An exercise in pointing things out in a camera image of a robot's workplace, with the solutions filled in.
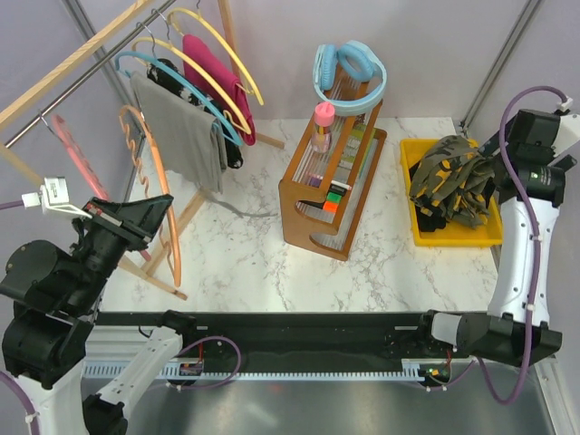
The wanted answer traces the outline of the orange hanger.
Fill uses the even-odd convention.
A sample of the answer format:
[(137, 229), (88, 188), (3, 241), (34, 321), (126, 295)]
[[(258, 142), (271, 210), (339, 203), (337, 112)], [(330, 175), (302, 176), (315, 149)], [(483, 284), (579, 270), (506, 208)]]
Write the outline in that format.
[[(159, 186), (163, 195), (170, 194), (169, 183), (167, 180), (165, 168), (160, 155), (160, 150), (157, 142), (155, 141), (149, 125), (144, 120), (141, 112), (133, 106), (125, 104), (121, 107), (119, 113), (119, 121), (121, 124), (121, 129), (125, 135), (125, 140), (128, 149), (130, 150), (131, 160), (134, 168), (137, 170), (137, 175), (140, 184), (143, 186), (144, 194), (146, 198), (149, 198), (150, 182), (149, 179), (142, 172), (142, 158), (137, 156), (136, 142), (131, 138), (131, 126), (126, 118), (131, 115), (141, 126), (142, 131), (145, 134), (147, 143), (150, 146), (150, 153), (154, 163), (154, 167), (157, 173)], [(166, 259), (173, 277), (173, 282), (176, 287), (181, 286), (182, 281), (182, 265), (181, 265), (181, 252), (179, 244), (179, 233), (177, 220), (175, 216), (175, 211), (172, 205), (169, 206), (166, 214), (166, 219), (169, 224), (169, 239), (166, 240), (162, 235), (162, 227), (159, 228), (159, 241), (162, 248), (166, 251)]]

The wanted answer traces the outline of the camouflage trousers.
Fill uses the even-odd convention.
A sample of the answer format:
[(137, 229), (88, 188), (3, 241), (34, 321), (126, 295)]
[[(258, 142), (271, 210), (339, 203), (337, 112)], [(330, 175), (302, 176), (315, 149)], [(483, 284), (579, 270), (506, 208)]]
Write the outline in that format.
[(457, 222), (470, 228), (487, 224), (494, 183), (493, 179), (475, 174), (475, 166), (480, 160), (479, 147), (457, 135), (438, 140), (420, 159), (424, 163), (447, 161), (450, 164), (451, 185), (455, 190), (450, 196), (448, 223)]

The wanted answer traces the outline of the pink hanger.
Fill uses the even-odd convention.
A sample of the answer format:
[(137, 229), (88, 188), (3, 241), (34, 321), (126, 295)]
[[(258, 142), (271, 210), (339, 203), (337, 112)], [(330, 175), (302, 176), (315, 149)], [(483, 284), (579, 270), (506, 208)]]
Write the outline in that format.
[(62, 143), (64, 150), (71, 159), (74, 166), (79, 170), (82, 178), (87, 182), (91, 188), (92, 193), (98, 199), (110, 200), (111, 197), (105, 187), (101, 184), (99, 178), (91, 167), (90, 162), (82, 152), (81, 147), (73, 138), (70, 129), (65, 120), (60, 115), (51, 116), (52, 126), (50, 130)]

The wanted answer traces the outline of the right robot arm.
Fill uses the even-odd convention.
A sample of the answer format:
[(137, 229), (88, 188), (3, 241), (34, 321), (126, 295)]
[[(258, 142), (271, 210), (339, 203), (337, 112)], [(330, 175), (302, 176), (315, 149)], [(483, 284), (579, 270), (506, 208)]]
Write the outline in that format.
[(514, 367), (532, 365), (562, 345), (549, 327), (546, 279), (551, 237), (564, 200), (567, 150), (579, 141), (570, 111), (521, 110), (508, 126), (507, 155), (494, 158), (503, 241), (498, 280), (485, 313), (427, 312), (415, 334), (417, 350), (436, 356), (447, 345)]

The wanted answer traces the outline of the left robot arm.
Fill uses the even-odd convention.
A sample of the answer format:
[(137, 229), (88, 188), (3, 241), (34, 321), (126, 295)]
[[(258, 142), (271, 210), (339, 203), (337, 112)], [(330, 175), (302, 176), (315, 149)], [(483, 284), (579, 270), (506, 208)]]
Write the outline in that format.
[(85, 344), (92, 315), (128, 251), (141, 251), (158, 233), (173, 197), (133, 202), (91, 198), (70, 218), (78, 235), (64, 251), (34, 240), (6, 263), (1, 293), (14, 302), (2, 340), (2, 379), (24, 403), (32, 434), (124, 434), (140, 398), (172, 358), (198, 349), (195, 320), (168, 310), (121, 374), (82, 396)]

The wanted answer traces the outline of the inner yellow hanger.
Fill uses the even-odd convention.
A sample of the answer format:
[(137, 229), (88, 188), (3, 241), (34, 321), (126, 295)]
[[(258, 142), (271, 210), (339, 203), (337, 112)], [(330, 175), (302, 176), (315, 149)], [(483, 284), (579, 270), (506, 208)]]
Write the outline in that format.
[(196, 36), (186, 34), (182, 38), (180, 49), (159, 39), (156, 40), (156, 45), (171, 51), (182, 60), (185, 78), (220, 102), (244, 143), (254, 145), (256, 128), (240, 79)]

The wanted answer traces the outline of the yellow hanger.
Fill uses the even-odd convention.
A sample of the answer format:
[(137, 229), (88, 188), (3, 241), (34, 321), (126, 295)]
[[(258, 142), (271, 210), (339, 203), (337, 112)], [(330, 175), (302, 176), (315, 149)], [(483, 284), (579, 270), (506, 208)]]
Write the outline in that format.
[(171, 51), (182, 60), (185, 78), (220, 102), (244, 143), (254, 145), (256, 128), (240, 79), (196, 36), (186, 34), (182, 38), (180, 49), (159, 39), (156, 40), (156, 45)]
[(184, 32), (180, 28), (178, 20), (173, 18), (175, 14), (190, 16), (199, 22), (204, 28), (206, 28), (222, 45), (228, 54), (232, 66), (232, 72), (242, 82), (240, 89), (248, 95), (253, 95), (257, 99), (259, 105), (264, 106), (265, 101), (262, 96), (262, 92), (259, 90), (256, 81), (242, 60), (239, 58), (237, 53), (237, 39), (234, 30), (233, 15), (231, 12), (230, 3), (228, 1), (219, 0), (217, 5), (223, 27), (222, 34), (205, 18), (202, 17), (200, 11), (194, 12), (185, 7), (175, 7), (171, 9), (167, 14), (167, 21), (180, 35), (183, 35)]

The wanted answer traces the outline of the outer yellow hanger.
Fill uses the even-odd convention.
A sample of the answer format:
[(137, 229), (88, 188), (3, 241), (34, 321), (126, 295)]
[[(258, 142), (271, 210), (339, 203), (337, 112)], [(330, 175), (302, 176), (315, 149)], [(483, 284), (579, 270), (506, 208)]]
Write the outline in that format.
[(175, 7), (171, 9), (167, 14), (167, 21), (180, 35), (183, 35), (184, 32), (180, 28), (178, 20), (173, 18), (175, 14), (190, 16), (199, 22), (204, 28), (206, 28), (222, 45), (228, 54), (232, 66), (232, 72), (242, 82), (240, 89), (248, 95), (253, 95), (257, 99), (259, 105), (264, 106), (265, 101), (262, 96), (262, 92), (259, 90), (256, 81), (242, 60), (239, 58), (237, 53), (237, 39), (234, 30), (233, 15), (231, 12), (230, 3), (228, 1), (219, 0), (217, 5), (223, 27), (222, 34), (205, 18), (202, 17), (200, 11), (194, 12), (185, 7)]

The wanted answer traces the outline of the magenta trousers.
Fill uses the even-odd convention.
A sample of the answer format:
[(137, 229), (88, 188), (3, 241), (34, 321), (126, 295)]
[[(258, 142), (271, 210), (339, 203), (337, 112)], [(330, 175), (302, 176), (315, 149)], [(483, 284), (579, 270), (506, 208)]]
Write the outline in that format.
[[(237, 105), (250, 127), (249, 133), (242, 130), (238, 132), (246, 145), (254, 145), (256, 143), (256, 129), (246, 93), (240, 89), (241, 81), (209, 50), (201, 39), (192, 34), (183, 36), (182, 52), (211, 76)], [(186, 61), (183, 62), (183, 68), (188, 81), (221, 103), (225, 109), (229, 109), (221, 95)]]

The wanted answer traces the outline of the yellow plastic tray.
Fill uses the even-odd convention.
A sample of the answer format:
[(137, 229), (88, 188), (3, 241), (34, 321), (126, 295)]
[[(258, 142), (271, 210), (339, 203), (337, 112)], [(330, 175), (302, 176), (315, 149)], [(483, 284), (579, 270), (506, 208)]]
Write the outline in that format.
[(411, 177), (409, 169), (418, 163), (438, 139), (407, 138), (400, 141), (400, 164), (404, 179), (406, 202), (411, 218), (411, 231), (417, 247), (477, 247), (487, 248), (502, 243), (502, 222), (497, 201), (490, 197), (488, 221), (485, 226), (470, 228), (457, 222), (447, 223), (443, 229), (421, 231), (418, 212), (409, 199)]

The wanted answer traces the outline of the green booklet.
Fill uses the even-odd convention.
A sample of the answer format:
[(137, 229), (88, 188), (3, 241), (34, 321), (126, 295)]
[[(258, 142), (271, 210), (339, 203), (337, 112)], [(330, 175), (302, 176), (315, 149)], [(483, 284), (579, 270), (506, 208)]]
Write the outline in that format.
[[(361, 140), (363, 138), (363, 135), (366, 131), (366, 124), (357, 124), (353, 127), (353, 130), (350, 133), (349, 139), (343, 149), (343, 154), (341, 156), (341, 159), (339, 161), (339, 167), (343, 168), (343, 169), (352, 169), (354, 161), (356, 159), (356, 155), (358, 153), (360, 144), (361, 144)], [(376, 129), (372, 128), (372, 135), (371, 135), (371, 139), (374, 138)], [(367, 148), (365, 149), (365, 152), (363, 153), (363, 158), (362, 158), (362, 163), (361, 166), (359, 168), (359, 172), (358, 172), (358, 177), (360, 177), (362, 175), (363, 169), (364, 169), (364, 165), (366, 163), (367, 160), (367, 156), (369, 153), (369, 145), (366, 146)]]

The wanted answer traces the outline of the white marker pen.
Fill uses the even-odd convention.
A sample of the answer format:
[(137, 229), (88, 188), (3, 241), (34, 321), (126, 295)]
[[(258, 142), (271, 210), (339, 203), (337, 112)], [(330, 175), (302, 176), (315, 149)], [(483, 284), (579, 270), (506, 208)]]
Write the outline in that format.
[(340, 187), (340, 188), (342, 188), (342, 189), (346, 189), (346, 190), (348, 190), (348, 191), (352, 190), (352, 187), (351, 187), (350, 185), (347, 185), (347, 184), (345, 184), (345, 183), (342, 183), (342, 182), (339, 182), (339, 181), (336, 181), (336, 180), (332, 180), (332, 181), (331, 181), (331, 184), (332, 184), (333, 186)]

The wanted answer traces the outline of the green cube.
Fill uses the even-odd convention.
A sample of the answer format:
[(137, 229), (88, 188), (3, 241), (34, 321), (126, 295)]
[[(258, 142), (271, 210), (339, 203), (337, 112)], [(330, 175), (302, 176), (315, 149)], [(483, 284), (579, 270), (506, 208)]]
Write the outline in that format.
[(326, 202), (331, 202), (334, 204), (339, 204), (341, 201), (342, 196), (333, 192), (328, 192), (326, 195)]

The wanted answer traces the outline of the pink cap bottle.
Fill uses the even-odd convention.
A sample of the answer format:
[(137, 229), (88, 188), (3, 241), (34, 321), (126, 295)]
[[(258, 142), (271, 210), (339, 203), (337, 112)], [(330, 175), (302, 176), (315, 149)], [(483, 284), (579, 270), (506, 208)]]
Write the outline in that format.
[(311, 145), (315, 152), (326, 153), (332, 142), (335, 108), (330, 102), (318, 103), (314, 109), (314, 126)]

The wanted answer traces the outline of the wooden desk shelf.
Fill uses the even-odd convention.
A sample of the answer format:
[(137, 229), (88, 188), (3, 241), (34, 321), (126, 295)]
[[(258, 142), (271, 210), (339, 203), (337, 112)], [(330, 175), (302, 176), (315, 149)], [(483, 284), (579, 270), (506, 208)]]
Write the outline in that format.
[(348, 259), (387, 133), (375, 126), (379, 107), (357, 126), (355, 116), (335, 119), (325, 153), (311, 143), (311, 119), (278, 184), (284, 241)]

